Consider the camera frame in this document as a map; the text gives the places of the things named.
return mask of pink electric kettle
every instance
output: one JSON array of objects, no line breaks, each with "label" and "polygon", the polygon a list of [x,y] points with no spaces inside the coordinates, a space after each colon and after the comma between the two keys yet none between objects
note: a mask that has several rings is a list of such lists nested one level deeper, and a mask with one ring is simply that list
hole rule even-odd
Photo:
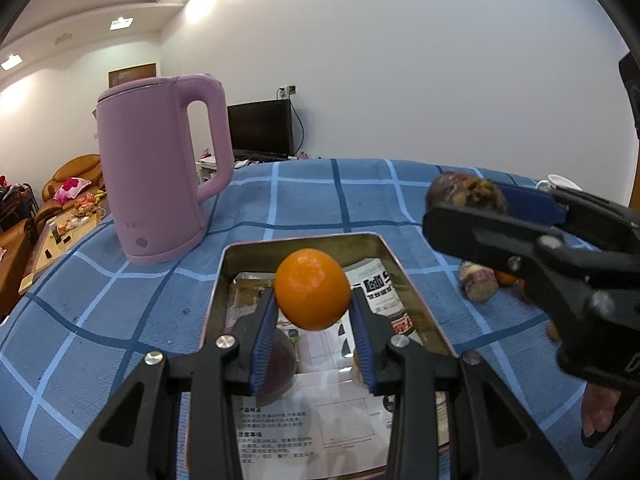
[{"label": "pink electric kettle", "polygon": [[[198,185],[187,106],[203,101],[218,170]],[[100,159],[109,205],[130,262],[157,264],[186,254],[204,238],[200,203],[233,177],[225,92],[210,75],[154,77],[100,95]]]}]

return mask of ceiling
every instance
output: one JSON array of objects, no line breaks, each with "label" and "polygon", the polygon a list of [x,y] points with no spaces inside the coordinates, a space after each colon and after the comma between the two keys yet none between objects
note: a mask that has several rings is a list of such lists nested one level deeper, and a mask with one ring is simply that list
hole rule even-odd
[{"label": "ceiling", "polygon": [[[0,62],[11,54],[20,55],[23,62],[0,70],[0,84],[30,64],[70,48],[161,30],[186,1],[31,0],[0,44]],[[133,17],[133,24],[110,31],[111,21],[120,16]]]}]

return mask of coffee table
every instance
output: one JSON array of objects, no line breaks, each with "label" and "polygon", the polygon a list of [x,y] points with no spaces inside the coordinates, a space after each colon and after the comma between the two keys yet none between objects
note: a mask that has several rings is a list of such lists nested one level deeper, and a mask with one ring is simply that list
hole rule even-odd
[{"label": "coffee table", "polygon": [[[18,291],[20,295],[23,295],[27,290],[29,290],[30,286],[33,285],[33,283],[36,282],[36,280],[41,275],[43,275],[45,270],[47,270],[50,265],[55,263],[55,261],[60,256],[62,256],[62,254],[64,254],[71,247],[77,244],[85,235],[89,234],[96,227],[98,227],[102,219],[111,212],[109,209],[109,203],[106,198],[100,200],[98,207],[103,208],[106,213],[102,216],[100,215],[102,213],[101,211],[96,214],[92,214],[86,224],[78,226],[63,235],[62,239],[66,238],[67,236],[71,237],[71,240],[69,240],[67,243],[61,241],[59,244],[57,244],[53,237],[53,234],[51,234],[51,227],[53,224],[57,226],[63,226],[64,224],[66,224],[69,219],[74,217],[75,209],[68,209],[67,211],[62,212],[47,221],[44,229],[40,234],[40,238],[38,238],[36,247],[31,254],[31,259],[29,261],[29,264],[27,265],[27,270],[24,278],[20,282],[20,290]],[[47,250],[51,254],[50,258],[47,258]]]}]

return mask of white cup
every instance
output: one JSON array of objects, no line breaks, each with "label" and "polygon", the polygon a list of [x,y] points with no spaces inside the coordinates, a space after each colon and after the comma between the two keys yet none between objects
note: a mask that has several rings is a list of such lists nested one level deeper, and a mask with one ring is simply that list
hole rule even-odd
[{"label": "white cup", "polygon": [[536,189],[550,189],[552,187],[567,187],[568,189],[577,189],[582,191],[582,188],[575,182],[572,182],[568,178],[561,175],[550,174],[547,176],[547,180],[541,180],[536,184]]}]

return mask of kettle lid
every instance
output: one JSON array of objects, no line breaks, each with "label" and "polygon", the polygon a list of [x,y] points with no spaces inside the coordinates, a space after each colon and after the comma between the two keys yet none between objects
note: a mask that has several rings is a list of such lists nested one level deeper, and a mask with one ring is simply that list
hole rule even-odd
[{"label": "kettle lid", "polygon": [[135,81],[129,81],[128,83],[122,83],[102,92],[98,97],[98,102],[104,101],[105,99],[108,99],[109,97],[113,97],[116,94],[121,94],[129,90],[135,90],[136,88],[163,85],[163,84],[172,84],[175,82],[176,79],[178,78],[177,77],[147,77],[144,79],[136,79]]}]

